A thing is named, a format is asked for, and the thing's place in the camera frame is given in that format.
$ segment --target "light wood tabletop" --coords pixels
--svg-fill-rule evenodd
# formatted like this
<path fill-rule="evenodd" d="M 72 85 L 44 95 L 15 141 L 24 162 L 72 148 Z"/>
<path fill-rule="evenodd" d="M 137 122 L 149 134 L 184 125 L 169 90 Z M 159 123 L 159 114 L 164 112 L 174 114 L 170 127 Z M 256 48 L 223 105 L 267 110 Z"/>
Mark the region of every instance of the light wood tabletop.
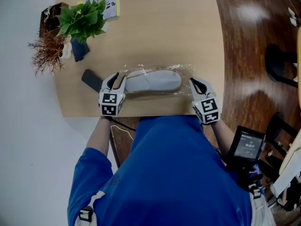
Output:
<path fill-rule="evenodd" d="M 70 6 L 79 0 L 56 0 Z M 216 0 L 120 0 L 120 17 L 110 19 L 105 34 L 89 38 L 90 52 L 73 56 L 55 73 L 63 116 L 97 117 L 98 94 L 81 81 L 86 69 L 101 79 L 127 68 L 191 65 L 193 75 L 210 82 L 222 109 L 224 50 Z M 193 114 L 190 96 L 152 95 L 126 98 L 119 116 Z"/>

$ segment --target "display screen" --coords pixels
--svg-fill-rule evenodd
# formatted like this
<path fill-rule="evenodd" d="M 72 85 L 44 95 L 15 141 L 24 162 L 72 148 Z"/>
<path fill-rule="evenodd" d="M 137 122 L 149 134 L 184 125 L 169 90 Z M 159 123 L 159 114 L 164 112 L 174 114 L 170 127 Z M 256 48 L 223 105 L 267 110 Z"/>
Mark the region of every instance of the display screen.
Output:
<path fill-rule="evenodd" d="M 261 144 L 262 138 L 242 132 L 234 156 L 256 159 Z"/>

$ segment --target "white wall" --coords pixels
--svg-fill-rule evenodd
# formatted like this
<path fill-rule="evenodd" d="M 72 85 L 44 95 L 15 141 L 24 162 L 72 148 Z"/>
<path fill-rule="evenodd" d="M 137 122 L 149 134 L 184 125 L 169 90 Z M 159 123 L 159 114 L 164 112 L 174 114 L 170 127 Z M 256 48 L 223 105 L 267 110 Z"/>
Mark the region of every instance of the white wall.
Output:
<path fill-rule="evenodd" d="M 62 117 L 53 76 L 30 66 L 27 42 L 54 2 L 0 0 L 1 226 L 67 225 L 74 166 L 97 122 Z"/>

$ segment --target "green leaves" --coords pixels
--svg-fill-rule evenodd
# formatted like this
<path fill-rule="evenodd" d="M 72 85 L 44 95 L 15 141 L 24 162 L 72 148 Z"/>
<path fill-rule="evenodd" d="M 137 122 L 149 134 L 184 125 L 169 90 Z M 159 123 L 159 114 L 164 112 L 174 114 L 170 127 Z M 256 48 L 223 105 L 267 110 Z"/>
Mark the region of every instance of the green leaves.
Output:
<path fill-rule="evenodd" d="M 61 15 L 57 16 L 60 21 L 60 32 L 65 37 L 71 35 L 79 43 L 87 41 L 87 38 L 104 33 L 102 30 L 106 20 L 103 19 L 105 0 L 99 3 L 95 0 L 91 3 L 88 0 L 85 4 L 78 4 L 71 7 L 61 7 Z"/>
<path fill-rule="evenodd" d="M 89 13 L 84 16 L 84 19 L 86 20 L 86 23 L 89 25 L 96 24 L 97 22 L 97 11 L 94 11 L 92 13 Z"/>

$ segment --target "black buckle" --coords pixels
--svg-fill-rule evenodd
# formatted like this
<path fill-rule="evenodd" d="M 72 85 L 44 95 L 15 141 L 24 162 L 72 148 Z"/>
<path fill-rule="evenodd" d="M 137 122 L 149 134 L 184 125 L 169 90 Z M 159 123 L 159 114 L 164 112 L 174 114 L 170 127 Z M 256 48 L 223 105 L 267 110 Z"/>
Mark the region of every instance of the black buckle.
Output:
<path fill-rule="evenodd" d="M 252 186 L 250 192 L 253 194 L 254 199 L 261 197 L 261 190 L 257 186 Z"/>
<path fill-rule="evenodd" d="M 79 219 L 89 222 L 92 222 L 93 209 L 90 206 L 86 206 L 79 211 Z"/>

